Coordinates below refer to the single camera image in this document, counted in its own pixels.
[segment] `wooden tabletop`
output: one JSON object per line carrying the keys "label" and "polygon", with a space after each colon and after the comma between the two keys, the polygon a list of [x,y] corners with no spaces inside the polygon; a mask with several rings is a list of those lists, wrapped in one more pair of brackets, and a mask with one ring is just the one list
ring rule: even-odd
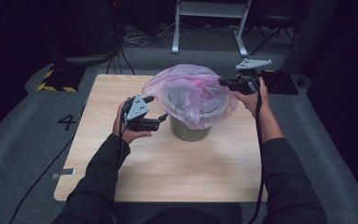
{"label": "wooden tabletop", "polygon": [[[151,76],[99,75],[54,197],[65,201],[86,166],[112,132],[118,106],[140,93]],[[156,101],[148,104],[146,118],[164,112]],[[160,124],[152,137],[131,143],[131,154],[119,170],[118,202],[255,202],[260,182],[260,154],[255,120],[239,104],[234,114],[215,124],[198,142],[185,142],[172,134],[170,120]]]}

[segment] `white stand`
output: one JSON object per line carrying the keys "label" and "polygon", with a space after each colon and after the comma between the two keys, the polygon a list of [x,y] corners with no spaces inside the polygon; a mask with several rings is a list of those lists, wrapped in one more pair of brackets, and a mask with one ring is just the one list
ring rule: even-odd
{"label": "white stand", "polygon": [[249,7],[252,0],[247,0],[246,4],[229,4],[229,3],[207,3],[207,2],[176,2],[175,13],[175,34],[173,35],[172,53],[179,51],[179,20],[180,16],[204,16],[204,17],[224,17],[224,18],[241,18],[240,30],[234,31],[238,48],[242,57],[248,53],[243,45],[241,34],[243,26],[248,16]]}

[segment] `plastic bag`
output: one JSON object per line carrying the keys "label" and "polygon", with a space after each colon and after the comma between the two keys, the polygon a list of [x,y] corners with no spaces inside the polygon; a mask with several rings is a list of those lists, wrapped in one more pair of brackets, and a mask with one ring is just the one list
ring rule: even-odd
{"label": "plastic bag", "polygon": [[155,96],[169,115],[192,130],[207,129],[232,115],[238,105],[228,87],[207,67],[178,64],[165,69],[146,83],[143,96]]}

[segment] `person's right hand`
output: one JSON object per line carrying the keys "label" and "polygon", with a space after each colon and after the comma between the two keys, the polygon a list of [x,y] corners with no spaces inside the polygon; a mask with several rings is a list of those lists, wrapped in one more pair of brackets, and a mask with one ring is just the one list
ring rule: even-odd
{"label": "person's right hand", "polygon": [[[120,135],[120,130],[119,130],[119,126],[120,126],[120,122],[121,122],[121,109],[123,108],[123,105],[125,104],[125,102],[123,102],[117,110],[117,116],[115,119],[115,123],[113,124],[113,130],[112,130],[112,134],[119,136]],[[133,140],[140,138],[140,137],[147,137],[147,136],[151,136],[152,133],[151,132],[134,132],[131,131],[129,129],[126,129],[126,125],[124,123],[121,124],[122,126],[122,131],[124,131],[123,133],[123,140],[129,145]]]}
{"label": "person's right hand", "polygon": [[[263,78],[260,78],[260,93],[261,93],[261,99],[262,99],[262,110],[264,108],[269,109],[269,91],[267,90],[267,87],[264,83]],[[242,93],[238,91],[233,92],[235,98],[237,98],[239,101],[243,102],[246,109],[251,111],[252,116],[255,117],[255,108],[257,104],[257,92],[250,94],[250,95],[243,95]]]}

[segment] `printed number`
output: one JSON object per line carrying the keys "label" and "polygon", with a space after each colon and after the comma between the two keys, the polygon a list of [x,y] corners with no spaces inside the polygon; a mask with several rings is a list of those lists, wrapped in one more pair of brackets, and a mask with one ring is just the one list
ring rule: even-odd
{"label": "printed number", "polygon": [[74,118],[74,116],[72,114],[70,114],[70,115],[66,116],[65,118],[63,118],[63,119],[60,119],[58,122],[66,124],[66,129],[65,130],[68,131],[69,126],[71,126],[71,124],[73,124],[73,123],[76,123],[76,121],[72,121],[73,118]]}

